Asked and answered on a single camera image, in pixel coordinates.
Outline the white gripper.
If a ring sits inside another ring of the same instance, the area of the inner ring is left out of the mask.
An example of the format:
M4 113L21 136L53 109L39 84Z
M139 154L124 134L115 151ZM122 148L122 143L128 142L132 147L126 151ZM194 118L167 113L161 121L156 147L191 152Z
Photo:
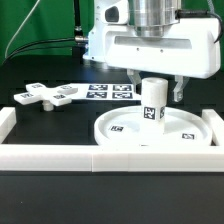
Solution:
M181 19L159 37L137 36L131 26L107 26L103 31L103 55L109 66L125 68L137 94L141 93L139 71L175 77L173 99L183 99L184 78L206 79L221 66L220 25L215 18Z

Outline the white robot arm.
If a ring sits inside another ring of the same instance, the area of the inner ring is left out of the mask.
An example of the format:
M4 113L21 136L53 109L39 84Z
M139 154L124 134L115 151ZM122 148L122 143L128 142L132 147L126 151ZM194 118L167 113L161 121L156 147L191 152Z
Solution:
M176 102L188 80L206 79L221 67L222 19L187 10L181 0L94 0L94 26L84 61L120 68L136 90L140 73L173 75Z

